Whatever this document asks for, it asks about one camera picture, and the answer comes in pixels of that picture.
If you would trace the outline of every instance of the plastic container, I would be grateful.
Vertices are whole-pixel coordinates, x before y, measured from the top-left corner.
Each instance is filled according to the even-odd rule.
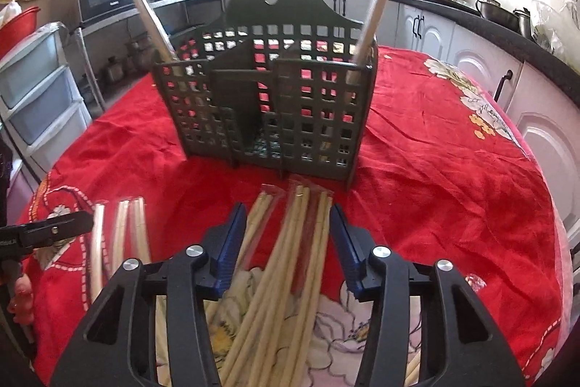
[[[377,48],[350,63],[363,24],[323,0],[231,0],[171,38],[183,61],[154,68],[186,156],[352,180]],[[349,70],[360,70],[356,83]]]
[[[83,102],[74,103],[45,133],[50,138],[31,157],[45,172],[50,171],[54,163],[62,156],[73,142],[85,132],[90,123],[89,113]]]
[[[10,118],[12,126],[27,145],[33,144],[72,104],[67,75],[72,73],[66,66],[55,71],[32,91],[35,97],[30,103]]]
[[[39,7],[26,9],[0,29],[0,59],[21,40],[34,33],[39,12]]]
[[[58,34],[47,30],[0,69],[0,95],[9,109],[59,67]]]

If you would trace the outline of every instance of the cooking pot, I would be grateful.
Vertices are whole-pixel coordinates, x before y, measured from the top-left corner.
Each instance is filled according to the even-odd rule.
[[[528,11],[524,7],[522,10],[520,9],[514,10],[513,13],[517,16],[520,25],[521,35],[527,38],[528,40],[534,41],[534,37],[532,37],[532,23],[530,19],[530,11]]]
[[[475,7],[484,19],[520,33],[520,21],[517,16],[503,9],[496,0],[477,0]]]

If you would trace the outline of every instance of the wooden chopstick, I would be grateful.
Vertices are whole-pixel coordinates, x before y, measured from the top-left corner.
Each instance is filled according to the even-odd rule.
[[[326,261],[326,251],[328,246],[328,234],[330,230],[330,209],[332,207],[332,198],[327,198],[326,210],[324,213],[323,234],[320,241],[321,251],[318,254],[316,264],[316,273],[314,275],[314,285],[312,286],[312,297],[310,297],[310,304],[308,305],[308,312],[306,314],[306,322],[302,330],[302,340],[300,349],[298,350],[296,368],[292,376],[291,387],[298,387],[302,382],[304,367],[306,366],[306,358],[308,356],[308,349],[310,347],[310,340],[312,339],[312,331],[314,329],[314,322],[316,320],[316,313],[318,310],[318,299],[320,298],[320,287],[323,280],[324,263]]]
[[[103,222],[105,206],[95,205],[93,231],[91,233],[91,303],[103,290]]]
[[[310,258],[308,261],[308,269],[306,270],[306,278],[304,280],[300,308],[298,310],[298,316],[294,326],[294,332],[292,334],[292,341],[290,343],[290,347],[288,348],[288,354],[286,355],[286,365],[284,366],[282,372],[279,387],[289,387],[290,383],[292,382],[292,375],[294,374],[296,368],[296,360],[298,357],[298,351],[300,350],[300,344],[303,337],[306,315],[308,313],[310,300],[312,297],[318,299],[317,294],[312,293],[312,289],[315,286],[315,274],[318,266],[318,258],[321,250],[323,249],[321,248],[321,244],[323,237],[324,211],[326,208],[327,193],[322,192],[318,201],[316,225],[314,228],[314,236],[312,238],[312,245],[310,248]]]
[[[272,250],[272,253],[268,259],[268,264],[266,264],[266,268],[262,274],[260,284],[257,287],[256,293],[252,297],[248,311],[246,312],[246,315],[244,316],[244,319],[240,325],[240,329],[238,330],[231,348],[225,357],[225,361],[219,372],[221,384],[224,387],[228,385],[226,382],[228,382],[230,375],[233,378],[237,378],[237,376],[239,376],[241,369],[248,358],[251,344],[253,343],[253,340],[255,339],[257,331],[260,327],[259,323],[254,323],[254,319],[256,318],[257,313],[260,311],[260,307],[263,305],[262,300],[265,297],[265,294],[268,292],[268,290],[270,290],[270,281],[276,274],[278,261],[286,249],[285,241],[289,236],[291,236],[289,229],[292,228],[292,220],[294,219],[295,221],[297,218],[296,214],[299,210],[302,193],[302,186],[299,185],[295,191],[290,209],[286,212],[286,216],[282,224],[282,230],[280,231],[280,235],[278,236],[276,244],[274,245],[274,249]]]
[[[292,229],[292,239],[289,241],[289,251],[286,258],[280,261],[278,267],[278,283],[274,287],[273,303],[269,304],[269,311],[262,327],[260,341],[256,348],[256,357],[254,358],[252,370],[250,371],[248,385],[268,385],[270,379],[278,339],[286,312],[286,305],[288,305],[288,297],[290,296],[295,268],[298,262],[300,242],[302,240],[309,200],[310,189],[304,187],[298,219]]]

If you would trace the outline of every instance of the plastic wrapper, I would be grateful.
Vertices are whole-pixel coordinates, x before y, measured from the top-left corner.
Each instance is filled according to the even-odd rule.
[[[277,353],[289,351],[282,348],[290,348],[295,334],[302,334],[307,302],[313,300],[317,307],[320,283],[314,282],[321,280],[322,271],[316,277],[314,268],[317,263],[321,263],[320,269],[324,267],[327,240],[324,250],[320,245],[323,223],[328,224],[328,197],[332,198],[330,192],[311,182],[291,179],[285,215],[268,262],[262,268],[251,267],[250,261],[234,276],[222,300],[223,310],[210,326],[224,387],[279,383],[285,359]],[[270,235],[266,237],[269,244]],[[301,341],[296,338],[294,359]]]
[[[558,12],[534,0],[530,13],[536,42],[580,74],[580,30],[575,3],[566,1]]]

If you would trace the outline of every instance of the table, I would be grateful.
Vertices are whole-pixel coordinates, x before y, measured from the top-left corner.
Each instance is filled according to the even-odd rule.
[[[381,47],[352,188],[312,181],[333,190],[349,221],[369,229],[377,244],[420,263],[446,258],[466,276],[481,278],[485,288],[478,294],[526,377],[537,376],[568,329],[566,236],[529,148],[486,93],[453,66]],[[22,219],[90,210],[108,201],[103,245],[110,249],[116,202],[141,195],[152,257],[161,260],[222,223],[234,202],[250,206],[263,183],[288,188],[288,180],[273,170],[185,159],[146,76],[59,159]],[[268,258],[282,214],[278,205],[254,254],[257,267]],[[41,251],[27,267],[35,292],[35,368],[45,382],[88,309],[89,238]],[[355,322],[365,321],[349,318],[352,306],[345,302],[332,245],[321,293],[327,309],[321,313],[319,307],[319,322],[325,314],[341,313],[350,322],[340,325],[340,333],[354,337],[352,330],[360,328]],[[319,374],[334,379],[333,369],[337,365],[329,363]]]

